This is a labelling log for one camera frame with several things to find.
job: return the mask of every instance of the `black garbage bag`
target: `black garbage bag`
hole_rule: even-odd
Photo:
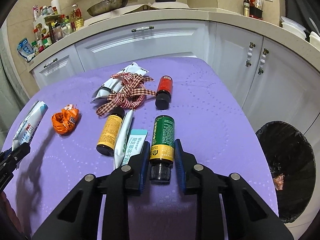
[[[256,135],[272,178],[283,174],[283,190],[276,190],[279,218],[294,222],[305,210],[316,183],[316,163],[307,139],[292,125],[273,121]]]

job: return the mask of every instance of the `white cabinet door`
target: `white cabinet door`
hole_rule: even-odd
[[[264,72],[254,77],[243,111],[254,131],[280,120],[305,133],[319,114],[320,76],[284,46],[264,38]]]
[[[263,36],[220,23],[215,34],[215,50],[209,65],[242,107],[256,73]]]
[[[74,45],[58,52],[33,69],[33,75],[40,88],[83,72],[84,69]]]
[[[206,21],[140,23],[97,34],[77,43],[76,48],[85,71],[148,57],[195,56],[206,60],[208,28]]]

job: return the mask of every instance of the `purple table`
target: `purple table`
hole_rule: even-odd
[[[84,175],[110,174],[113,159],[99,154],[95,147],[105,123],[90,104],[92,93],[110,75],[129,63],[95,69],[39,91],[13,123],[3,150],[35,100],[49,109],[31,143],[31,152],[14,172],[5,192],[17,212],[26,234],[33,234],[50,212]],[[167,114],[175,120],[175,137],[185,151],[215,173],[237,172],[260,194],[275,213],[277,200],[271,174],[262,149],[247,118],[214,71],[196,58],[138,60],[150,71],[156,90],[163,75],[173,78],[170,109],[158,111],[153,99],[134,113],[134,129],[147,129],[151,142],[154,119]],[[51,116],[67,104],[77,104],[82,115],[73,133],[60,136],[52,128]],[[150,185],[141,197],[129,199],[130,239],[195,239],[196,197],[179,192],[175,168],[167,186]]]

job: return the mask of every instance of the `white packet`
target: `white packet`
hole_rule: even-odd
[[[128,133],[133,118],[133,110],[130,110],[124,116],[124,119],[119,130],[118,138],[116,140],[114,151],[114,168],[119,168],[125,153],[125,146],[127,143]]]
[[[141,153],[143,143],[147,137],[147,134],[148,131],[143,129],[132,129],[130,131],[128,143],[125,148],[125,154],[121,166],[127,165],[131,156]]]
[[[122,72],[132,73],[132,74],[136,73],[136,74],[140,74],[140,75],[144,76],[149,71],[139,67],[139,65],[137,63],[133,62],[129,66],[120,70],[117,74],[122,73]],[[106,82],[104,82],[98,90],[96,90],[93,93],[92,98],[94,98],[94,99],[92,100],[92,102],[94,102],[98,99],[105,99],[111,93],[118,93],[121,89],[122,89],[121,80],[118,78],[110,78]]]

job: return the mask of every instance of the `yellow label bottle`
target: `yellow label bottle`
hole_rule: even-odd
[[[124,110],[116,107],[108,116],[106,124],[103,127],[99,141],[97,143],[97,151],[106,156],[113,156],[116,144],[116,137],[124,118]]]

